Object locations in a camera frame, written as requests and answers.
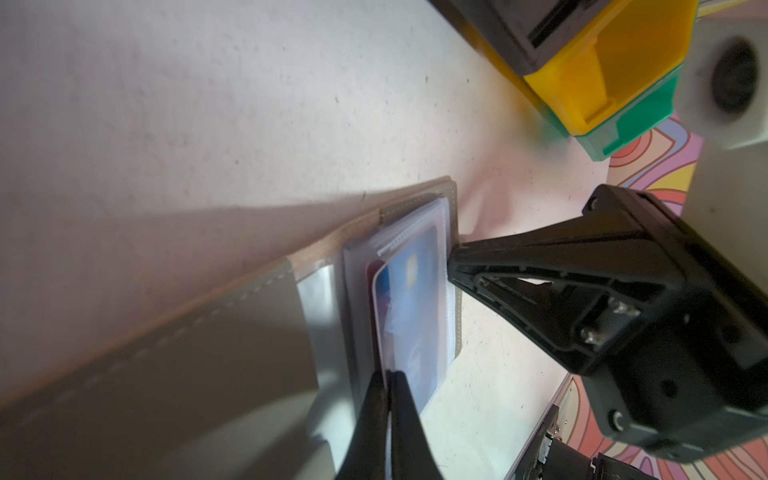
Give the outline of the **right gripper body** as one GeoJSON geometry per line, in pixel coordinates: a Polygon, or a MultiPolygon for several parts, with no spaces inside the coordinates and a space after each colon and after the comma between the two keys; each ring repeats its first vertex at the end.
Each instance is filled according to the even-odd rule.
{"type": "Polygon", "coordinates": [[[587,220],[619,326],[582,377],[601,433],[690,463],[767,432],[767,297],[650,194],[599,186],[587,220]]]}

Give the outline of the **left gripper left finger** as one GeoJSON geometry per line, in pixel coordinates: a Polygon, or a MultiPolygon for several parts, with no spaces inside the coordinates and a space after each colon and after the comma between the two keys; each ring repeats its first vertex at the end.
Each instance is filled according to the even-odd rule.
{"type": "Polygon", "coordinates": [[[384,479],[389,395],[381,371],[369,381],[355,430],[336,478],[384,479]]]}

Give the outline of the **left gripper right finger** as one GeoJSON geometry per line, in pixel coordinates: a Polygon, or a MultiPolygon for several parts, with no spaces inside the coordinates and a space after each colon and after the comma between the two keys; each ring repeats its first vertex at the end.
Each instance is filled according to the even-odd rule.
{"type": "Polygon", "coordinates": [[[421,424],[406,375],[387,374],[392,416],[391,467],[393,479],[442,479],[421,424]]]}

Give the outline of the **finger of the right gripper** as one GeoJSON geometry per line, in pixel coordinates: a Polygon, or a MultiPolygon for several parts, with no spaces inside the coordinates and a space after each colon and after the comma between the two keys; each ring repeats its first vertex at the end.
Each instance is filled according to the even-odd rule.
{"type": "Polygon", "coordinates": [[[457,275],[455,285],[503,317],[571,373],[591,375],[606,361],[611,335],[597,325],[624,283],[590,275],[537,278],[457,275]]]}
{"type": "Polygon", "coordinates": [[[628,215],[584,215],[456,246],[448,277],[503,300],[654,298],[654,243],[628,215]]]}

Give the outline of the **grey card holder wallet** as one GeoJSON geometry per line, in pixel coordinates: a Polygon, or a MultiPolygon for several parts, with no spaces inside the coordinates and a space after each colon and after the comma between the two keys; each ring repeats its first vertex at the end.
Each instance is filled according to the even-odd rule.
{"type": "Polygon", "coordinates": [[[221,287],[1,409],[5,479],[335,479],[381,371],[374,275],[439,235],[447,281],[456,185],[421,191],[221,287]]]}

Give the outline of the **blue credit card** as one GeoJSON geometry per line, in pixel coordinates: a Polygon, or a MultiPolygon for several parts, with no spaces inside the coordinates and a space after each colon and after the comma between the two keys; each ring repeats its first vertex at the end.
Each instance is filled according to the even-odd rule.
{"type": "Polygon", "coordinates": [[[418,413],[445,378],[446,295],[437,228],[401,246],[374,275],[371,293],[383,372],[402,372],[418,413]]]}

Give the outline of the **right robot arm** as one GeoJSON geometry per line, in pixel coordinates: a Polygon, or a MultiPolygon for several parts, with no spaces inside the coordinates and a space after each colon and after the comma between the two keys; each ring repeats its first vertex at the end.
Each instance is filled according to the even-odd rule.
{"type": "Polygon", "coordinates": [[[605,436],[690,463],[767,432],[766,20],[701,20],[674,104],[704,138],[680,215],[601,185],[448,277],[581,376],[605,436]]]}

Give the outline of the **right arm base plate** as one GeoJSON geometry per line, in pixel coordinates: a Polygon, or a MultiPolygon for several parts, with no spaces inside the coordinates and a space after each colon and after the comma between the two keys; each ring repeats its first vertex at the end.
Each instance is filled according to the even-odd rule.
{"type": "Polygon", "coordinates": [[[559,407],[551,405],[508,472],[512,480],[653,480],[636,467],[602,453],[589,457],[556,436],[559,407]]]}

